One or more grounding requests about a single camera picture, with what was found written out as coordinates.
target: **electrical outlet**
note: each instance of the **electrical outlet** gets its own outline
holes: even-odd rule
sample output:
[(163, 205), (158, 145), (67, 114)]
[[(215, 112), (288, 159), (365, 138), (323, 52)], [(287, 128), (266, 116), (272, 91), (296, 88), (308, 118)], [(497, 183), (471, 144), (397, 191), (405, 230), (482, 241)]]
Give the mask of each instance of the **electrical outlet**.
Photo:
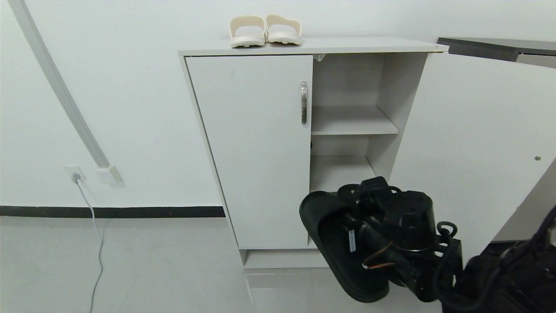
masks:
[(98, 180), (105, 184), (116, 184), (122, 181), (120, 173), (114, 165), (110, 165), (107, 168), (99, 168), (95, 170)]
[(85, 175), (77, 165), (63, 165), (62, 167), (70, 179), (72, 179), (74, 173), (77, 173), (81, 180), (85, 180)]

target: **door handle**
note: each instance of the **door handle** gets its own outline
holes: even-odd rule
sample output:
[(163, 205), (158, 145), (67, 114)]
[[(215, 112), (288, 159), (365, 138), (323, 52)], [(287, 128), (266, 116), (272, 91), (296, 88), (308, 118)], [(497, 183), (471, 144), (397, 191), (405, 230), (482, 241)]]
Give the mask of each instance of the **door handle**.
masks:
[(307, 83), (301, 82), (301, 124), (307, 124)]

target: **white cabinet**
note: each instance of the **white cabinet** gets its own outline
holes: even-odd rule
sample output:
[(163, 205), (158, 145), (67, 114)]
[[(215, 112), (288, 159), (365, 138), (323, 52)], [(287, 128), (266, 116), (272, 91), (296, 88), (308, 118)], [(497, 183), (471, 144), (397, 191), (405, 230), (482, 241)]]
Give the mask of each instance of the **white cabinet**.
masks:
[(430, 195), (468, 259), (556, 157), (554, 69), (400, 38), (226, 44), (180, 58), (247, 268), (325, 265), (301, 200), (375, 175)]

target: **power cord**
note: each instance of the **power cord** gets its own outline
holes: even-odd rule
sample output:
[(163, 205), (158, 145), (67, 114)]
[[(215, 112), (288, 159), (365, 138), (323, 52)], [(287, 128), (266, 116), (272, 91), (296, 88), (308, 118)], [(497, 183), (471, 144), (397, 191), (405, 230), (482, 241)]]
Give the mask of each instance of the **power cord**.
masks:
[(91, 295), (91, 308), (89, 309), (89, 313), (92, 313), (93, 304), (95, 303), (95, 292), (97, 290), (98, 281), (101, 279), (102, 272), (104, 271), (104, 267), (102, 266), (102, 260), (101, 260), (101, 253), (102, 253), (102, 246), (104, 244), (104, 239), (102, 238), (102, 236), (99, 233), (98, 228), (97, 228), (97, 223), (95, 221), (95, 210), (89, 204), (89, 201), (87, 201), (87, 198), (85, 197), (83, 189), (81, 188), (81, 185), (80, 185), (80, 182), (82, 182), (81, 176), (77, 173), (74, 173), (71, 177), (71, 181), (74, 182), (75, 185), (77, 185), (77, 187), (79, 188), (79, 191), (81, 192), (81, 196), (83, 197), (83, 200), (85, 200), (85, 203), (87, 203), (87, 206), (89, 206), (89, 209), (91, 209), (91, 215), (93, 217), (93, 226), (95, 227), (95, 231), (97, 232), (98, 239), (101, 241), (101, 246), (98, 249), (98, 263), (101, 265), (101, 272), (98, 274), (97, 282), (95, 282), (95, 286), (93, 288), (93, 294)]

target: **gray tile floor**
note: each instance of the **gray tile floor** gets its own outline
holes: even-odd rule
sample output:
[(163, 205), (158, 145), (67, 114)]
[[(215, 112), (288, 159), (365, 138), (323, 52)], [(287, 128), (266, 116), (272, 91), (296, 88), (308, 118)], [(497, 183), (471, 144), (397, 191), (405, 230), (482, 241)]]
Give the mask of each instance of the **gray tile floor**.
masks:
[[(361, 304), (327, 268), (244, 272), (224, 218), (98, 220), (93, 312), (440, 312), (391, 286)], [(98, 275), (90, 219), (0, 218), (2, 313), (87, 312)]]

